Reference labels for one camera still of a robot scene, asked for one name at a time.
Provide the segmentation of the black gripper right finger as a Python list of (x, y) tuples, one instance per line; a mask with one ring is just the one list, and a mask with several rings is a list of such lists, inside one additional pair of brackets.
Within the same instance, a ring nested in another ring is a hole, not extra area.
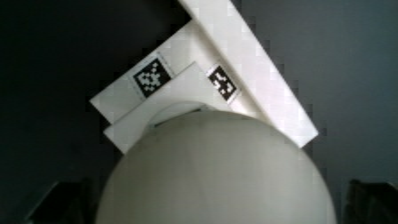
[(398, 188), (392, 183), (351, 181), (344, 224), (398, 224)]

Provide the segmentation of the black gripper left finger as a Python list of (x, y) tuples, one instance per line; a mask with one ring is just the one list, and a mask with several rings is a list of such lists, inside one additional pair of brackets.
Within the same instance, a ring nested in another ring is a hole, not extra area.
[(28, 215), (28, 224), (95, 224), (93, 181), (59, 181), (45, 188)]

